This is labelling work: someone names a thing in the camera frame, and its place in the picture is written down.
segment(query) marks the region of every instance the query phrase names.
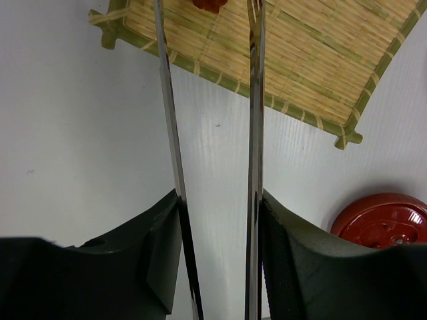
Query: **textured black surface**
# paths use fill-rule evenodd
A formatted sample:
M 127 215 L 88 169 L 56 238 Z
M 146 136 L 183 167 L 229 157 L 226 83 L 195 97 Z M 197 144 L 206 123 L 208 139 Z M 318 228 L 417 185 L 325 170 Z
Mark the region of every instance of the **textured black surface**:
M 286 230 L 266 207 L 263 213 L 263 264 L 272 319 L 305 319 L 294 260 Z
M 268 193 L 262 214 L 272 320 L 427 319 L 427 246 L 357 246 Z
M 164 320 L 180 250 L 174 191 L 80 248 L 1 239 L 0 319 Z

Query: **red object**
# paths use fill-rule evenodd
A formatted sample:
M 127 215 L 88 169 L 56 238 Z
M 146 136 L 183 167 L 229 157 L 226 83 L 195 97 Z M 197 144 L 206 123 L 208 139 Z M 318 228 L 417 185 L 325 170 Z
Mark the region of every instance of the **red object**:
M 206 11 L 218 14 L 220 13 L 220 7 L 225 5 L 228 0 L 193 0 L 193 4 Z
M 427 242 L 427 205 L 399 193 L 371 195 L 346 207 L 331 233 L 376 249 Z

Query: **white wall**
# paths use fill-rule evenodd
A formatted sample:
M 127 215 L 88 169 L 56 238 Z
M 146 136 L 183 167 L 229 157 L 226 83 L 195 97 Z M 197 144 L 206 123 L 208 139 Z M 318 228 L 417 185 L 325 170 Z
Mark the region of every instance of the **white wall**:
M 101 48 L 107 0 L 0 2 L 0 235 L 80 245 L 173 188 L 158 60 Z M 266 110 L 265 187 L 323 228 L 376 191 L 427 200 L 427 16 L 362 116 L 361 145 Z M 244 314 L 248 100 L 172 69 L 205 318 Z M 191 319 L 183 259 L 173 315 Z M 268 315 L 264 303 L 263 315 Z

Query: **woven bamboo mat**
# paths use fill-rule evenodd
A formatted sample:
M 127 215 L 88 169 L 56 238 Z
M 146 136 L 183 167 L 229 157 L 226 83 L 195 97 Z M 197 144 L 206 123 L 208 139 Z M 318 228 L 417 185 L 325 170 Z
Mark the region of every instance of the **woven bamboo mat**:
M 249 96 L 246 0 L 219 15 L 191 0 L 164 0 L 169 59 L 200 77 Z M 427 8 L 427 0 L 267 0 L 266 106 L 338 137 L 354 131 L 381 76 Z M 123 39 L 157 54 L 152 0 L 110 0 L 89 12 L 113 49 Z

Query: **green bamboo edge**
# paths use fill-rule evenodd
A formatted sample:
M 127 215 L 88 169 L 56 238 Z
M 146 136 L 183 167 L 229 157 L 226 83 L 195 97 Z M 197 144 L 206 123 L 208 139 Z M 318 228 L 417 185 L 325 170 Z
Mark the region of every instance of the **green bamboo edge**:
M 424 4 L 427 3 L 427 0 L 421 0 L 420 3 L 423 2 Z M 109 7 L 107 13 L 114 12 L 120 9 L 125 9 L 127 7 L 127 0 L 110 0 Z M 91 15 L 102 15 L 96 10 L 90 10 L 89 16 Z M 405 29 L 405 25 L 408 24 L 408 20 L 405 22 L 403 28 L 401 29 L 401 33 L 406 37 L 407 34 L 409 34 L 410 30 L 413 28 L 413 26 L 407 31 L 407 34 L 405 35 L 402 30 Z M 115 42 L 117 39 L 122 39 L 125 42 L 128 42 L 136 47 L 139 47 L 140 49 L 143 49 L 144 51 L 147 51 L 148 53 L 151 53 L 153 55 L 158 56 L 157 51 L 157 43 L 153 41 L 152 39 L 145 37 L 143 35 L 137 34 L 131 29 L 128 29 L 125 25 L 125 19 L 126 17 L 120 17 L 118 19 L 104 21 L 101 23 L 96 23 L 95 25 L 100 27 L 103 31 L 103 35 L 101 38 L 101 45 L 102 47 L 106 49 L 114 49 Z M 396 42 L 397 39 L 393 40 L 390 47 L 392 47 L 393 43 Z M 186 57 L 184 55 L 181 55 L 180 53 L 177 54 L 175 60 L 173 61 L 174 65 L 177 65 L 178 67 L 185 69 L 189 72 L 194 72 L 196 69 L 196 63 L 194 59 Z M 217 83 L 218 85 L 222 86 L 225 89 L 228 89 L 230 91 L 234 91 L 244 97 L 250 96 L 250 87 L 248 85 L 245 85 L 244 83 L 240 83 L 237 79 L 230 77 L 229 75 L 223 74 L 220 71 L 218 71 L 215 68 L 210 67 L 209 65 L 206 65 L 205 63 L 198 63 L 199 65 L 199 75 L 200 77 L 211 81 L 213 83 Z M 362 114 L 368 100 L 364 102 L 364 93 L 361 94 L 355 109 L 359 110 L 360 114 Z M 283 99 L 280 99 L 276 96 L 273 96 L 269 93 L 266 93 L 265 96 L 265 105 L 266 107 L 270 107 L 276 111 L 279 111 L 281 113 L 285 113 L 286 115 L 289 115 L 290 117 L 293 117 L 297 120 L 303 121 L 304 123 L 307 123 L 309 125 L 312 125 L 314 127 L 317 127 L 321 130 L 324 130 L 328 133 L 331 133 L 338 137 L 335 146 L 341 150 L 344 150 L 348 142 L 352 143 L 361 143 L 362 142 L 362 136 L 361 134 L 354 131 L 354 128 L 357 125 L 357 118 L 352 114 L 350 118 L 348 119 L 347 123 L 343 126 L 341 124 L 335 123 L 333 121 L 329 121 L 327 119 L 323 119 L 321 117 L 318 117 L 314 115 L 313 113 L 303 110 L 302 108 L 297 107 L 293 103 L 289 103 L 287 101 L 284 101 Z
M 416 9 L 413 10 L 413 12 L 411 12 L 411 14 L 407 18 L 403 26 L 400 28 L 400 33 L 403 35 L 405 39 L 407 38 L 411 30 L 415 27 L 415 24 L 417 24 L 418 20 L 420 19 L 418 18 L 416 11 L 419 12 L 421 17 L 426 9 L 427 9 L 427 0 L 420 0 L 416 6 Z M 388 47 L 386 53 L 383 55 L 379 64 L 375 68 L 373 76 L 376 75 L 378 77 L 377 82 L 381 79 L 387 67 L 389 66 L 390 62 L 392 62 L 392 57 L 395 56 L 395 54 L 397 54 L 401 46 L 402 44 L 400 43 L 399 39 L 397 37 L 394 38 L 394 40 L 391 42 L 390 46 Z M 345 135 L 339 137 L 338 140 L 335 142 L 335 146 L 339 149 L 344 149 L 347 143 L 349 142 L 348 140 L 346 140 L 346 138 L 349 135 L 354 134 L 354 129 L 358 124 L 358 119 L 355 114 L 357 113 L 359 115 L 363 114 L 363 111 L 365 110 L 365 107 L 368 104 L 368 101 L 377 86 L 373 76 L 369 78 L 362 94 L 359 96 L 359 99 L 356 102 L 356 105 L 354 107 L 354 110 L 356 112 L 353 112 L 350 115 L 350 117 L 347 120 L 347 123 L 344 125 Z

